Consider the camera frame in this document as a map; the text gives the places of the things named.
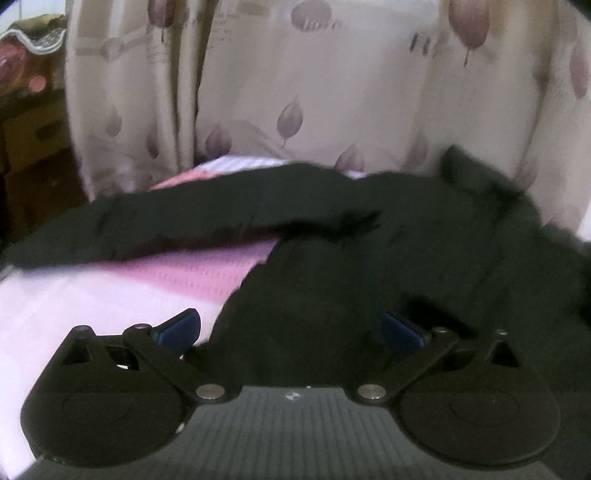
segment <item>beige curtain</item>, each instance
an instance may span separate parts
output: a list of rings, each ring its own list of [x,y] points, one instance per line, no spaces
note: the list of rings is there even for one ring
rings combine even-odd
[[[565,0],[74,0],[72,135],[91,199],[225,154],[430,174],[455,143],[577,229],[590,49]]]

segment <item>black fabric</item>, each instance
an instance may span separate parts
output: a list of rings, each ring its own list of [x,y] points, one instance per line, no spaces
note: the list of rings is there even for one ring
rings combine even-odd
[[[282,241],[196,352],[213,378],[356,384],[390,360],[376,319],[424,299],[470,328],[511,333],[565,412],[548,463],[567,480],[589,473],[589,249],[541,228],[526,196],[458,149],[442,159],[439,178],[350,180],[297,164],[102,199],[6,259],[24,268],[123,260],[261,231]]]

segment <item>pink fabric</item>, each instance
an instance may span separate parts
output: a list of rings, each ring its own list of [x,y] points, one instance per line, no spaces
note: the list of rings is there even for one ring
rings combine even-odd
[[[214,176],[190,170],[156,185],[154,189]],[[250,269],[266,260],[276,243],[277,240],[272,240],[235,248],[175,252],[128,262],[112,262],[103,267],[114,274],[198,300],[224,303]]]

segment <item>metal pin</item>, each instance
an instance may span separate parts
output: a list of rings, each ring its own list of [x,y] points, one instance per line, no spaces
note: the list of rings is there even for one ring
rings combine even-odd
[[[365,384],[357,389],[357,393],[366,400],[379,400],[386,396],[386,389],[381,385]]]
[[[204,400],[217,400],[218,398],[223,397],[226,393],[226,390],[221,385],[216,384],[205,384],[201,385],[195,393],[199,398]]]

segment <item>leaf pattern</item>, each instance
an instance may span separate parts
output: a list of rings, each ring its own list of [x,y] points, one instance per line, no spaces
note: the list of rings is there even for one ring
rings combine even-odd
[[[124,52],[125,44],[119,37],[108,39],[100,48],[100,56],[106,61],[117,60]]]
[[[154,122],[146,136],[146,149],[150,157],[158,157],[158,125],[156,122]]]
[[[155,27],[168,28],[174,21],[176,0],[150,0],[148,2],[148,19]]]
[[[291,24],[306,32],[319,30],[332,19],[332,9],[324,0],[305,0],[291,11]]]
[[[528,190],[538,177],[538,158],[524,157],[517,167],[513,182],[520,190]]]
[[[300,131],[304,122],[304,111],[301,109],[297,97],[287,105],[277,119],[277,131],[285,141]]]
[[[584,98],[589,88],[589,61],[580,42],[577,42],[573,47],[569,69],[574,96],[577,100]]]
[[[228,155],[232,149],[230,132],[217,124],[205,140],[205,154],[210,160]]]
[[[107,114],[105,130],[110,137],[116,137],[121,132],[123,120],[115,105],[111,106]]]
[[[449,24],[468,54],[484,45],[490,28],[490,0],[450,0],[447,12]]]
[[[408,152],[406,161],[402,166],[403,171],[413,171],[421,167],[427,160],[429,153],[429,143],[423,132],[419,132],[413,146]]]
[[[353,144],[339,155],[335,168],[340,171],[364,171],[365,159]]]

